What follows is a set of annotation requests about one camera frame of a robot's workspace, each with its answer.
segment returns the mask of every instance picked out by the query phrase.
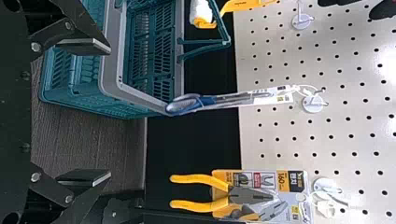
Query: pegboard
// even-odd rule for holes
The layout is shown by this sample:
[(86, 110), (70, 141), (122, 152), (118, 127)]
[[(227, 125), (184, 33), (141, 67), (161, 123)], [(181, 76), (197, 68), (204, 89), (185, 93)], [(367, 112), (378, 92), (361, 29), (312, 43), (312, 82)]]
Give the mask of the pegboard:
[(355, 209), (316, 223), (396, 222), (396, 18), (369, 20), (379, 1), (320, 7), (315, 20), (291, 27), (297, 2), (235, 12), (239, 91), (284, 84), (326, 89), (330, 103), (307, 114), (294, 105), (239, 111), (244, 169), (304, 169), (311, 181), (336, 180)]

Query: yellow tool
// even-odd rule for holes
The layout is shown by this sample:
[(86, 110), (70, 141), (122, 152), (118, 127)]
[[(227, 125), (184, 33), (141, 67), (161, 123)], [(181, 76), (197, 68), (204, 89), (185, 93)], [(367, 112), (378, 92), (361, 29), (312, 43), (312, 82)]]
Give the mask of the yellow tool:
[[(276, 0), (231, 0), (221, 9), (220, 16), (222, 17), (227, 12), (249, 10), (254, 7), (263, 7), (274, 2), (276, 2)], [(217, 26), (215, 21), (210, 22), (200, 17), (194, 19), (194, 25), (200, 29), (214, 29)]]
[(213, 203), (194, 203), (183, 200), (173, 200), (170, 202), (170, 206), (172, 208), (180, 208), (197, 213), (214, 212), (225, 208), (232, 203), (255, 204), (270, 202), (274, 199), (274, 196), (271, 194), (257, 191), (255, 189), (233, 187), (211, 175), (172, 175), (170, 180), (171, 182), (178, 184), (206, 184), (212, 186), (213, 188), (227, 192), (226, 197), (218, 199)]

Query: metal bolt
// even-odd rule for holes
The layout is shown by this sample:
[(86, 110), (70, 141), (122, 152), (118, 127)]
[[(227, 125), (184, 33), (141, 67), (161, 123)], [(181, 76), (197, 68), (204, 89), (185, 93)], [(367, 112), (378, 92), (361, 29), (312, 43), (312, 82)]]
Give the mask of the metal bolt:
[(71, 203), (71, 202), (73, 202), (73, 199), (74, 199), (73, 195), (69, 195), (69, 196), (66, 196), (66, 198), (64, 199), (64, 201), (65, 201), (66, 203)]
[(29, 80), (30, 80), (30, 73), (27, 72), (27, 71), (23, 71), (23, 72), (21, 73), (21, 78), (22, 78), (23, 80), (25, 80), (25, 81), (29, 81)]
[(23, 143), (21, 146), (22, 152), (23, 153), (28, 153), (31, 150), (30, 144), (29, 143)]
[(41, 173), (34, 173), (32, 174), (32, 177), (30, 178), (30, 180), (35, 183), (37, 181), (39, 181), (41, 178)]
[(70, 22), (68, 21), (64, 25), (66, 26), (67, 30), (70, 30), (72, 28), (72, 24), (70, 24)]
[(39, 43), (33, 42), (30, 46), (32, 47), (32, 51), (34, 52), (41, 51), (41, 45)]

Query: yellow-handled pliers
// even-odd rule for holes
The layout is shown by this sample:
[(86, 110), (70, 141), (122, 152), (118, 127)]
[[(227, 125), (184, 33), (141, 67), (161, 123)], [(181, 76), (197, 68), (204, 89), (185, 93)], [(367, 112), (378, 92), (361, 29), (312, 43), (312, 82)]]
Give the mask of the yellow-handled pliers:
[(183, 200), (173, 200), (170, 202), (172, 208), (180, 208), (197, 213), (214, 212), (227, 207), (230, 203), (254, 204), (270, 202), (274, 199), (274, 196), (269, 193), (255, 189), (233, 187), (211, 175), (172, 175), (170, 180), (178, 184), (206, 184), (228, 193), (226, 197), (218, 199), (213, 203), (194, 203)]

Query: hanging tool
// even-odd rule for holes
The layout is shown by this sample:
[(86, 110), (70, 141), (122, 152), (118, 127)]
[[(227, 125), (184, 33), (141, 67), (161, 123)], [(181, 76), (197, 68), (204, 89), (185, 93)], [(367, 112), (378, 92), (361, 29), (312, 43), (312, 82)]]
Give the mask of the hanging tool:
[(170, 202), (172, 208), (180, 208), (197, 213), (214, 212), (229, 206), (231, 203), (254, 204), (271, 202), (274, 199), (274, 196), (269, 193), (255, 189), (233, 187), (211, 175), (172, 175), (170, 181), (178, 184), (206, 184), (228, 193), (226, 197), (218, 199), (213, 203), (194, 203), (182, 200), (173, 200)]
[(277, 202), (277, 203), (272, 203), (268, 207), (264, 208), (260, 213), (259, 217), (261, 221), (269, 221), (273, 219), (274, 217), (279, 216), (283, 211), (286, 210), (288, 207), (287, 202)]
[(285, 85), (255, 91), (243, 91), (224, 95), (185, 94), (179, 96), (166, 106), (170, 116), (185, 115), (191, 112), (210, 109), (231, 108), (247, 105), (279, 105), (293, 103), (293, 93), (299, 93), (304, 99), (304, 108), (309, 113), (318, 113), (328, 103), (319, 96), (321, 91), (309, 85)]
[[(274, 3), (276, 0), (230, 0), (225, 3), (220, 11), (222, 17), (227, 12), (249, 10), (254, 7), (263, 7)], [(190, 24), (200, 29), (214, 29), (216, 22), (212, 22), (212, 9), (206, 0), (191, 0)]]

